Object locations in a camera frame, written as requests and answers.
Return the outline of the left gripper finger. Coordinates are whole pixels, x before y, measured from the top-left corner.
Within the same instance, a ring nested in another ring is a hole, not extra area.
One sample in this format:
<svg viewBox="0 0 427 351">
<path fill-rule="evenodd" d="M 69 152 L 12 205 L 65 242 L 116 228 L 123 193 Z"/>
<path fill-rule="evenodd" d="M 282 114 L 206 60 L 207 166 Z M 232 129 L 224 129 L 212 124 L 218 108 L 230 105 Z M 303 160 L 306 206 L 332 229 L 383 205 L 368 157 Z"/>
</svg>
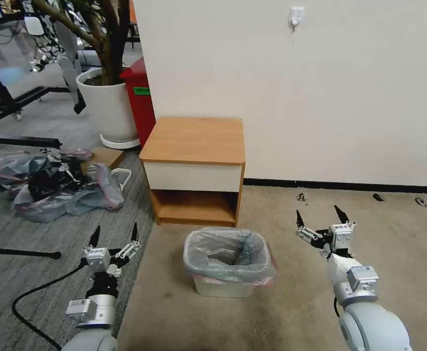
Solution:
<svg viewBox="0 0 427 351">
<path fill-rule="evenodd" d="M 137 223 L 135 223 L 133 226 L 130 242 L 116 253 L 116 258 L 131 259 L 140 248 L 141 244 L 139 242 Z"/>
<path fill-rule="evenodd" d="M 89 243 L 86 246 L 84 246 L 84 248 L 83 248 L 83 259 L 86 258 L 86 256 L 88 255 L 88 253 L 92 249 L 97 248 L 99 236 L 100 236 L 100 225 L 97 226 L 97 228 L 95 229 L 95 231 L 91 235 Z"/>
</svg>

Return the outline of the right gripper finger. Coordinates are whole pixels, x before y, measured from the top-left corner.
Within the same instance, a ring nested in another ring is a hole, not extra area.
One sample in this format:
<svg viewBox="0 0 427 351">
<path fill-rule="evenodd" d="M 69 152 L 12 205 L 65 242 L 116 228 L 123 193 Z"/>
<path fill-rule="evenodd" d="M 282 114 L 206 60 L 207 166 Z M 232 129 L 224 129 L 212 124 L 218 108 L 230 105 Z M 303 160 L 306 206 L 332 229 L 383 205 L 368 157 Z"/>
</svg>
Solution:
<svg viewBox="0 0 427 351">
<path fill-rule="evenodd" d="M 349 228 L 353 230 L 356 226 L 356 222 L 351 221 L 347 216 L 347 214 L 343 210 L 341 210 L 337 205 L 334 205 L 334 209 L 341 223 L 347 225 Z"/>
<path fill-rule="evenodd" d="M 305 226 L 302 216 L 298 210 L 296 210 L 296 235 L 302 240 L 309 244 L 322 244 L 323 236 L 320 233 Z"/>
</svg>

